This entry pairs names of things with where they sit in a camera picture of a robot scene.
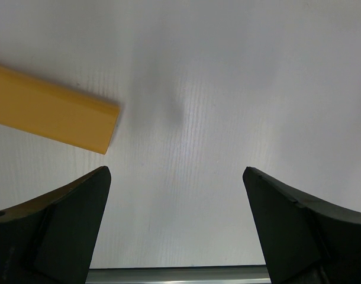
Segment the aluminium front rail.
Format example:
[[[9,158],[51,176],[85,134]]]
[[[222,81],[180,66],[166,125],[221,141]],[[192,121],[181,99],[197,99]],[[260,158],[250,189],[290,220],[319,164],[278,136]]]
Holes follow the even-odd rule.
[[[265,266],[91,269],[86,283],[270,283]]]

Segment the yellow rectangular block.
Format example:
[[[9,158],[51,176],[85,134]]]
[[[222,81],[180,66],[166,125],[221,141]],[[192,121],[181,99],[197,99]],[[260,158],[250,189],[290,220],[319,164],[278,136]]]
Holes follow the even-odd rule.
[[[121,108],[0,66],[0,124],[105,154]]]

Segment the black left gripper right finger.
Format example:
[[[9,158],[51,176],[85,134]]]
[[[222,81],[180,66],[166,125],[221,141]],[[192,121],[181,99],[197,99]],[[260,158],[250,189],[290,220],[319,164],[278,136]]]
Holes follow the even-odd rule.
[[[361,212],[253,167],[243,182],[272,283],[361,283]]]

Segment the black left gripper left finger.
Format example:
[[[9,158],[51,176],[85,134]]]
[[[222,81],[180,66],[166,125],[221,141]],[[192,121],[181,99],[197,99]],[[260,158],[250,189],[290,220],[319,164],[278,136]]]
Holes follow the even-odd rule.
[[[0,210],[0,283],[85,283],[110,185],[101,166]]]

